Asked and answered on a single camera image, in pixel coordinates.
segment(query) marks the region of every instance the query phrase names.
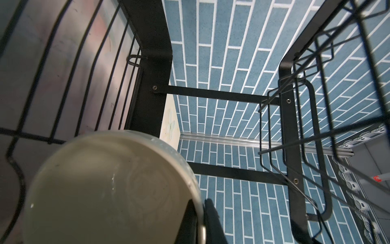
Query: white round object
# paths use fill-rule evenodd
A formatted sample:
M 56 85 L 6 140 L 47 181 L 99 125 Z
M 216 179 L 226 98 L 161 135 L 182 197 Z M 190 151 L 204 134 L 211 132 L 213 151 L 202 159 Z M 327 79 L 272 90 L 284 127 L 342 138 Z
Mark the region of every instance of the white round object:
M 355 206 L 360 211 L 369 210 L 368 204 L 360 199 L 355 199 Z
M 360 187 L 359 185 L 356 183 L 356 182 L 353 182 L 353 181 L 346 181 L 346 184 L 347 184 L 347 187 L 351 190 L 351 191 L 359 191 L 360 190 Z
M 176 150 L 135 131 L 79 136 L 35 176 L 25 203 L 24 243 L 172 244 L 190 199 L 203 244 L 200 189 Z
M 368 230 L 369 232 L 371 232 L 370 222 L 365 221 L 365 222 L 364 222 L 364 227 L 366 228 L 366 230 Z M 379 226 L 378 226 L 377 223 L 372 222 L 372 227 L 373 227 L 373 230 L 374 230 L 374 233 L 375 233 L 375 234 L 381 233 L 381 230 L 379 229 Z

